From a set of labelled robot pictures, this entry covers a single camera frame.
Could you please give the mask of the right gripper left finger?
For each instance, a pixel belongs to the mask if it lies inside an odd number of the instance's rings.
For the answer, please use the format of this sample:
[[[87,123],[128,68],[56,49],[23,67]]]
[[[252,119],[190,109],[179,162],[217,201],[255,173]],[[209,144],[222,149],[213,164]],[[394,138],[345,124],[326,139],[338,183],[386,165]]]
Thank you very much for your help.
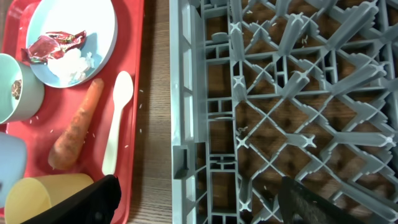
[[[120,200],[119,179],[106,175],[23,224],[110,224]]]

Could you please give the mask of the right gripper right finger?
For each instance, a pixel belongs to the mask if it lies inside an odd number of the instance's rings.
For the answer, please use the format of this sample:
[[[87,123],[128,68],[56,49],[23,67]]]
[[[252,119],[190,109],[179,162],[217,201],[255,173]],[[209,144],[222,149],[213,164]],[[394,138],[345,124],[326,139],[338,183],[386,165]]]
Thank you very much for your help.
[[[363,223],[290,177],[282,178],[277,197],[284,223]]]

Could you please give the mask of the orange carrot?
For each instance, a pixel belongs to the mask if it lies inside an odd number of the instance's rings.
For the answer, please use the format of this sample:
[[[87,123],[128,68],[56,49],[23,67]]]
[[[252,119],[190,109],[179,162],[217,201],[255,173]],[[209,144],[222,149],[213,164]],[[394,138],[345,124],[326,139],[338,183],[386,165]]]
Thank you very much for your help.
[[[104,81],[96,78],[73,115],[70,124],[55,141],[49,152],[48,164],[53,169],[71,169],[80,156],[91,120],[104,89]]]

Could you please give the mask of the yellow plastic cup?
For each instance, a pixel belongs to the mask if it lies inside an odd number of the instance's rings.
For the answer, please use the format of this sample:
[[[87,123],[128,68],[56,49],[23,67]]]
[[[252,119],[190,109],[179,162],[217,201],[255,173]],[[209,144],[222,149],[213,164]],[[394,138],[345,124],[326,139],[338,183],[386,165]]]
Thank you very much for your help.
[[[6,223],[22,223],[91,185],[86,174],[58,174],[26,177],[9,191],[5,207]]]

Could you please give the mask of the light blue bowl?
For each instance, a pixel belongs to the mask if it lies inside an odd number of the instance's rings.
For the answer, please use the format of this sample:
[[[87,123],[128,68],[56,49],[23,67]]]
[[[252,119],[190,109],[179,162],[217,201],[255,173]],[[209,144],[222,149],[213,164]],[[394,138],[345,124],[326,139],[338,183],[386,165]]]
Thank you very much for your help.
[[[24,140],[1,133],[1,208],[12,186],[25,173],[27,164],[27,146]]]

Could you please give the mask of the white plastic spoon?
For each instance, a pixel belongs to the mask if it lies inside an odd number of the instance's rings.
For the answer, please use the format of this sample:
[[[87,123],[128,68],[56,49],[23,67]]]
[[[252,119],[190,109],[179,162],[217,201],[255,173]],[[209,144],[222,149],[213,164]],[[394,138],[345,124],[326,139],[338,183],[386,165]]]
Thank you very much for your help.
[[[104,175],[115,173],[121,117],[124,107],[132,99],[133,94],[134,84],[130,74],[126,71],[119,72],[113,89],[114,112],[101,168]]]

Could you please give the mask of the mint green bowl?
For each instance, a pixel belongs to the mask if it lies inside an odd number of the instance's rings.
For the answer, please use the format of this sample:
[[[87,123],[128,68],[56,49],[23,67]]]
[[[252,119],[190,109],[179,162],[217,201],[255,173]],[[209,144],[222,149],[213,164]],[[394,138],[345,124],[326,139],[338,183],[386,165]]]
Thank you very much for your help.
[[[12,97],[12,84],[22,80],[19,100]],[[1,123],[24,121],[38,112],[44,100],[44,84],[27,65],[1,54]]]

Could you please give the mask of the brown food scrap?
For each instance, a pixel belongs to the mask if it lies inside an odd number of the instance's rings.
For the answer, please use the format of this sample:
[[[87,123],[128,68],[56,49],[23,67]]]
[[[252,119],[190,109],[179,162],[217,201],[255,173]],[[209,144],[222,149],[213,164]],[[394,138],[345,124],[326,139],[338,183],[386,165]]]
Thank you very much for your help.
[[[12,97],[19,100],[22,91],[22,80],[15,80],[12,84]]]

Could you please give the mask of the red candy wrapper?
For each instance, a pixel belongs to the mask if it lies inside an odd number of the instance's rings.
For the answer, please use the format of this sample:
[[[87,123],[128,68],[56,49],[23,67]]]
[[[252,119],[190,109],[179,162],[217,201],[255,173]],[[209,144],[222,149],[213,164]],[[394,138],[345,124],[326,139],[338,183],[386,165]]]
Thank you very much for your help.
[[[75,35],[67,32],[46,32],[28,48],[21,49],[23,62],[44,64],[49,59],[60,59],[71,49],[81,49],[86,41],[86,31]]]

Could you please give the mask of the light blue plate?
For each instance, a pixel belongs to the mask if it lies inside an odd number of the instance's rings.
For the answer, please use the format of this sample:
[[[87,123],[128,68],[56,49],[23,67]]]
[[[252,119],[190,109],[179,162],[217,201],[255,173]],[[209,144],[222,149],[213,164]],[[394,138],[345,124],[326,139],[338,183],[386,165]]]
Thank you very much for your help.
[[[27,28],[25,45],[33,44],[40,35],[50,31],[77,34],[86,31],[82,56],[92,54],[93,68],[82,80],[61,81],[46,65],[31,65],[36,77],[54,88],[68,88],[95,77],[108,62],[118,35],[118,22],[111,0],[42,0],[36,7]]]

